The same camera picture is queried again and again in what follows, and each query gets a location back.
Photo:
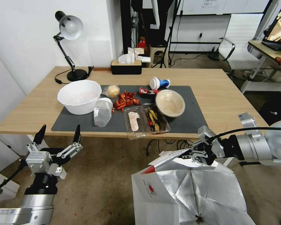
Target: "blue and white cup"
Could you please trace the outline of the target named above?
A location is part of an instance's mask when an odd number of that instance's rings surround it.
[[[152,90],[158,90],[160,88],[169,88],[170,86],[170,80],[161,80],[157,77],[153,77],[150,80],[150,87]]]

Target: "concrete floor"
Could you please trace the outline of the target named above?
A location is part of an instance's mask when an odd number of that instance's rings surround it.
[[[193,58],[195,54],[175,54],[174,58]],[[198,57],[183,62],[177,60],[173,68],[222,68],[225,62]],[[235,78],[239,87],[241,80]],[[259,110],[268,100],[281,98],[281,93],[249,93],[245,96]],[[46,136],[51,147],[66,147],[72,137]],[[149,140],[116,138],[82,138],[84,149],[64,167],[65,180],[57,184],[52,224],[134,224],[131,174],[147,167],[157,158],[157,141],[150,146],[150,156],[145,155]],[[175,150],[175,144],[160,141],[162,151]],[[10,176],[16,169],[14,162],[1,173]],[[240,183],[246,199],[248,213],[256,224],[278,225],[281,219],[281,167],[249,165],[241,167],[233,160],[231,168]],[[25,189],[33,182],[29,168],[24,168],[14,181],[20,184],[17,196],[0,202],[0,207],[17,207],[22,202]]]

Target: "plastic bag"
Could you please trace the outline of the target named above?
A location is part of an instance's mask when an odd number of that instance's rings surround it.
[[[102,94],[109,98],[115,98],[120,94],[120,88],[117,85],[110,85],[103,89]]]

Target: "tissue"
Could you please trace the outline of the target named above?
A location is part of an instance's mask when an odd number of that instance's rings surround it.
[[[118,60],[119,63],[134,63],[134,53],[121,55]]]

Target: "black desk mat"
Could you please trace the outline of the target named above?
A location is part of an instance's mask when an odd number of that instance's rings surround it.
[[[144,103],[155,103],[155,96],[141,96],[138,93],[140,87],[146,89],[150,89],[150,87],[137,85],[119,85],[119,87],[120,93],[123,93],[124,90],[136,93],[136,99],[140,100],[141,105]],[[177,118],[166,117],[170,125],[170,133],[197,133],[198,128],[207,125],[197,100],[189,86],[170,86],[169,89],[178,92],[185,101],[185,111],[181,116]],[[117,97],[111,99],[112,103],[116,100],[118,100]],[[65,107],[62,109],[51,130],[75,131],[78,124],[80,124],[81,131],[86,132],[126,132],[124,113],[121,111],[112,113],[111,119],[105,127],[96,127],[94,124],[93,112],[85,115],[74,115]]]

